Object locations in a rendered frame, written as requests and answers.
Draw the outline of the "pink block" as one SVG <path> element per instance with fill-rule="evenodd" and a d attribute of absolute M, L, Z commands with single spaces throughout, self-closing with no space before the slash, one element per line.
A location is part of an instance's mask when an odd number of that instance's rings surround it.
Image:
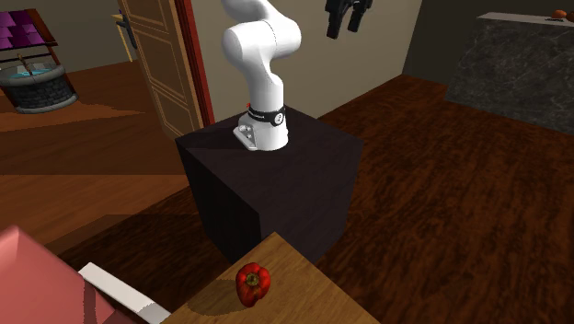
<path fill-rule="evenodd" d="M 137 324 L 17 226 L 0 233 L 0 324 Z"/>

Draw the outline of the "dark robot stand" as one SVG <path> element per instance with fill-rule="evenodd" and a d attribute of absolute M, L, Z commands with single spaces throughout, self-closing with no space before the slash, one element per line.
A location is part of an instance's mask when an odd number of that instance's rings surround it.
<path fill-rule="evenodd" d="M 247 150 L 236 116 L 176 141 L 204 231 L 231 263 L 273 232 L 315 263 L 344 232 L 362 140 L 294 109 L 286 123 L 276 151 Z"/>

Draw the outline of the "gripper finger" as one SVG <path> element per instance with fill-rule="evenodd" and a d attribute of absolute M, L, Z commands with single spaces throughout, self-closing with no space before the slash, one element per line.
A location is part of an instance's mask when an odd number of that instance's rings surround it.
<path fill-rule="evenodd" d="M 348 25 L 348 31 L 357 32 L 359 30 L 364 13 L 365 11 L 361 8 L 357 7 L 353 9 Z"/>
<path fill-rule="evenodd" d="M 346 13 L 345 4 L 326 4 L 326 11 L 329 13 L 327 36 L 336 39 L 339 36 L 340 25 Z"/>

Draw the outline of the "wooden panel door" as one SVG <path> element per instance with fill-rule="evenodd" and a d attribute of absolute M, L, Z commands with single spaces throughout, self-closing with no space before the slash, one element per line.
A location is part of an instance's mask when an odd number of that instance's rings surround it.
<path fill-rule="evenodd" d="M 175 139 L 203 126 L 175 0 L 117 0 L 160 125 Z"/>

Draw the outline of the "red bell pepper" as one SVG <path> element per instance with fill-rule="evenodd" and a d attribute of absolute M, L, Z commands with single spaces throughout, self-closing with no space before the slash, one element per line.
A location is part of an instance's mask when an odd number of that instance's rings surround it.
<path fill-rule="evenodd" d="M 256 262 L 246 264 L 235 276 L 235 287 L 241 304 L 253 307 L 269 291 L 270 273 Z"/>

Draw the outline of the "wooden table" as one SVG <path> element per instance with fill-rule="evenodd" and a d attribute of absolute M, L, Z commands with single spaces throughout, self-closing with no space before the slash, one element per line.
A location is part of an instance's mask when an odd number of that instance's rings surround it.
<path fill-rule="evenodd" d="M 270 290 L 243 306 L 235 276 L 256 262 Z M 381 324 L 279 234 L 272 233 L 161 324 Z"/>

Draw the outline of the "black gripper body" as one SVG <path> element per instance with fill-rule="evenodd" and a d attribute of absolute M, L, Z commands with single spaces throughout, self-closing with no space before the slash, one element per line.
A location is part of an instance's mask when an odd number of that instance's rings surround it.
<path fill-rule="evenodd" d="M 343 12 L 349 8 L 358 11 L 366 11 L 372 6 L 373 0 L 327 0 L 325 10 L 327 12 Z"/>

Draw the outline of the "stone well with purple roof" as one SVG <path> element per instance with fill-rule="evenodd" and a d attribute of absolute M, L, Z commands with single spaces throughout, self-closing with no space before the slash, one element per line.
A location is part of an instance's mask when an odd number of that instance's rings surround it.
<path fill-rule="evenodd" d="M 53 48 L 56 39 L 34 8 L 0 12 L 0 91 L 21 114 L 65 108 L 78 95 Z"/>

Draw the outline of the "dark marble counter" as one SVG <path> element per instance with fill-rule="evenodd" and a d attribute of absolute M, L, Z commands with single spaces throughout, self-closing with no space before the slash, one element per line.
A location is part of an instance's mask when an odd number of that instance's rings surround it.
<path fill-rule="evenodd" d="M 574 23 L 477 17 L 445 99 L 574 135 Z"/>

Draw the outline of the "white flat slab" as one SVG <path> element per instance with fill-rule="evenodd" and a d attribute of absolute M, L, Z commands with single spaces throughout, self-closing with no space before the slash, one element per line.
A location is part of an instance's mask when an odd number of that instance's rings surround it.
<path fill-rule="evenodd" d="M 97 289 L 127 307 L 148 324 L 161 324 L 171 313 L 122 280 L 89 262 L 79 274 Z"/>

